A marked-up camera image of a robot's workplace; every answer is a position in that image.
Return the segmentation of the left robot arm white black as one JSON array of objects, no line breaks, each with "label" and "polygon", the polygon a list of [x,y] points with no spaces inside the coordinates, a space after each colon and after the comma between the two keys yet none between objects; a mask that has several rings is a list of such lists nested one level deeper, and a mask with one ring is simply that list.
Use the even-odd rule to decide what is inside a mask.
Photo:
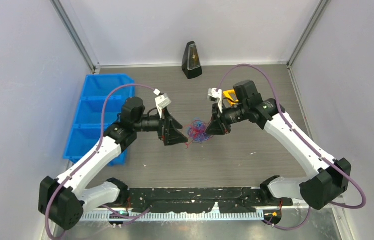
[{"label": "left robot arm white black", "polygon": [[137,139],[138,132],[156,132],[165,146],[187,142],[180,130],[182,125],[167,110],[171,100],[167,94],[155,99],[155,115],[145,114],[139,97],[128,98],[118,119],[102,131],[98,142],[70,169],[56,178],[45,177],[39,186],[38,210],[47,221],[53,221],[68,231],[82,215],[107,203],[116,207],[128,201],[127,186],[111,178],[100,186],[87,189],[87,185],[113,159],[124,153]]}]

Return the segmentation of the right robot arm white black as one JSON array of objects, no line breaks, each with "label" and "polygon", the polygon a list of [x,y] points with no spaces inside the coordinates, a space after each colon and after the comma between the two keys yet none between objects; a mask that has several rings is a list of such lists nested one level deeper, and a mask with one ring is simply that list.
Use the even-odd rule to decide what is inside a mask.
[{"label": "right robot arm white black", "polygon": [[235,84],[233,90],[238,102],[231,107],[222,105],[220,89],[208,90],[208,99],[213,104],[205,133],[222,136],[230,133],[232,124],[254,123],[274,137],[306,174],[302,178],[276,175],[262,182],[260,199],[264,204],[273,205],[281,198],[290,198],[304,200],[311,208],[320,210],[347,190],[351,164],[345,158],[335,159],[320,149],[273,98],[262,100],[251,80]]}]

